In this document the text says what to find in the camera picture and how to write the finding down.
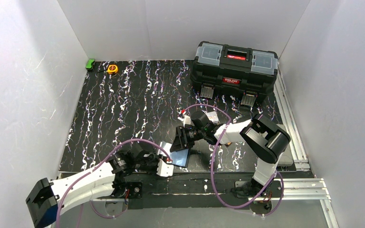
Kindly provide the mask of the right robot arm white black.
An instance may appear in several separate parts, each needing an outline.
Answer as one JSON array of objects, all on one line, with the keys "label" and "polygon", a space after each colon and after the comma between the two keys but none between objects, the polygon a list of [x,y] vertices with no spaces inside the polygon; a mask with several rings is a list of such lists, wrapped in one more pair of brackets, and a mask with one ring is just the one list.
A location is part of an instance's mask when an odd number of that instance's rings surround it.
[{"label": "right robot arm white black", "polygon": [[261,114],[255,115],[251,120],[226,125],[214,123],[205,112],[196,111],[191,116],[185,115],[183,125],[176,127],[170,152],[192,148],[199,140],[205,140],[210,145],[245,142],[258,157],[251,181],[258,186],[265,186],[275,172],[291,137]]}]

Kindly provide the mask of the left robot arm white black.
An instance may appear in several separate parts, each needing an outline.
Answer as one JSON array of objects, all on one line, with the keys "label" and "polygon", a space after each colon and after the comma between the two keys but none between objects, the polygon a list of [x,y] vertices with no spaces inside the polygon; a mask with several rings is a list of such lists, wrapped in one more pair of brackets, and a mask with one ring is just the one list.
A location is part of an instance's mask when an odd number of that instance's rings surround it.
[{"label": "left robot arm white black", "polygon": [[69,177],[38,180],[26,197],[34,227],[48,227],[69,209],[100,197],[128,198],[135,186],[125,177],[134,171],[160,177],[173,175],[171,160],[165,153],[140,146],[137,152],[134,155],[130,150],[119,150],[105,162]]}]

